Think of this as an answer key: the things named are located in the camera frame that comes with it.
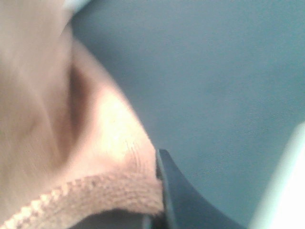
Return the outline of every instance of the gray background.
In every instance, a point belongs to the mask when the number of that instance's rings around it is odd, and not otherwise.
[[[74,34],[157,148],[246,226],[305,120],[305,1],[94,0]]]

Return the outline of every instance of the gray wall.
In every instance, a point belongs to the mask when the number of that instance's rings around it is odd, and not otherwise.
[[[305,120],[305,1],[95,0],[78,37],[153,143],[247,225]]]

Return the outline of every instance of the brown knit sweater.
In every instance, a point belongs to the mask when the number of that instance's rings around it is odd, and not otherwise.
[[[61,0],[0,0],[0,229],[163,210],[154,147],[114,80],[73,41],[70,15]]]

